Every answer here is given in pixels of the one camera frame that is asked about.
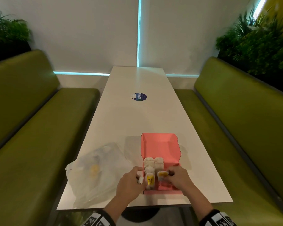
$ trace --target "blue circular sticker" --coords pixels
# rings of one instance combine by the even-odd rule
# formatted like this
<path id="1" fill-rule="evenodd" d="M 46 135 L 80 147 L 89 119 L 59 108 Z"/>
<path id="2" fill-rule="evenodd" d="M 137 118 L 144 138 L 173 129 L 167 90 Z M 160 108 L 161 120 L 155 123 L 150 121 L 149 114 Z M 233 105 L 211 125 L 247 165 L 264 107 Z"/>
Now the blue circular sticker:
<path id="1" fill-rule="evenodd" d="M 143 93 L 135 93 L 131 96 L 135 101 L 144 101 L 147 99 L 147 95 Z"/>

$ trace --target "table top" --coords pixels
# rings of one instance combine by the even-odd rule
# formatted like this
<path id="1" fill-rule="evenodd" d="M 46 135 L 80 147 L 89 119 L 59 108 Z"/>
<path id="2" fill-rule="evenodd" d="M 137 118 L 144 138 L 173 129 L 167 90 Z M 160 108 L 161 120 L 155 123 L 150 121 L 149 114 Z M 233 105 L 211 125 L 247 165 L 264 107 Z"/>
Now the table top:
<path id="1" fill-rule="evenodd" d="M 135 101 L 134 93 L 147 99 Z M 142 133 L 176 134 L 179 162 L 194 184 L 211 203 L 233 201 L 163 69 L 113 67 L 78 157 L 115 142 L 127 158 L 142 166 Z M 75 199 L 67 183 L 57 210 L 75 209 Z M 103 208 L 110 199 L 86 208 Z M 182 194 L 140 194 L 129 206 L 184 204 L 189 200 Z"/>

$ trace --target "cardboard box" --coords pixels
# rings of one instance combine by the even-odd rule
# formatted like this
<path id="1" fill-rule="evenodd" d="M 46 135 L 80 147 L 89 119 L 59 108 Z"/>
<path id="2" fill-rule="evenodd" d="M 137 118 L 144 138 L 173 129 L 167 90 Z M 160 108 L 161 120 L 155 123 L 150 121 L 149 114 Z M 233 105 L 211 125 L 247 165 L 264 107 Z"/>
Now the cardboard box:
<path id="1" fill-rule="evenodd" d="M 172 133 L 143 133 L 141 135 L 141 156 L 143 160 L 147 157 L 153 159 L 162 157 L 165 171 L 171 166 L 180 165 L 181 151 L 177 136 Z M 158 182 L 155 177 L 155 190 L 145 190 L 144 194 L 182 194 L 182 192 L 171 184 Z"/>

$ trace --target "white plastic bag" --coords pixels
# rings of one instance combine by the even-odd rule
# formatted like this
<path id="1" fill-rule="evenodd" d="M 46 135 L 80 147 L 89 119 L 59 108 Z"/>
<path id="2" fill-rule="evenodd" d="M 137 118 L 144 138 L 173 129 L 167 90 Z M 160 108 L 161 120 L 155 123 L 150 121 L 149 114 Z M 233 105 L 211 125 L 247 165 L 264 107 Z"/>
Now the white plastic bag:
<path id="1" fill-rule="evenodd" d="M 92 204 L 98 199 L 105 201 L 105 196 L 116 190 L 123 174 L 131 169 L 132 165 L 115 143 L 100 147 L 68 164 L 66 176 L 76 197 L 76 206 L 87 202 Z"/>

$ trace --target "green upholstered bench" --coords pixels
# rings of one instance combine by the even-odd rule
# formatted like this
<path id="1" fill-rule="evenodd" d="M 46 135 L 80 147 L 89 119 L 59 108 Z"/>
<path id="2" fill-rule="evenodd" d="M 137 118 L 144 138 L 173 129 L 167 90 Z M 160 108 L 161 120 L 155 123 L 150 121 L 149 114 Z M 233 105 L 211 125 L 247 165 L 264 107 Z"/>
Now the green upholstered bench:
<path id="1" fill-rule="evenodd" d="M 0 225 L 45 225 L 78 151 L 99 91 L 58 87 L 40 50 L 0 63 L 0 145 L 34 114 L 0 149 Z"/>
<path id="2" fill-rule="evenodd" d="M 200 100 L 283 199 L 283 94 L 217 58 L 208 59 L 194 89 L 175 92 L 234 201 L 214 207 L 239 226 L 283 226 L 270 193 Z"/>

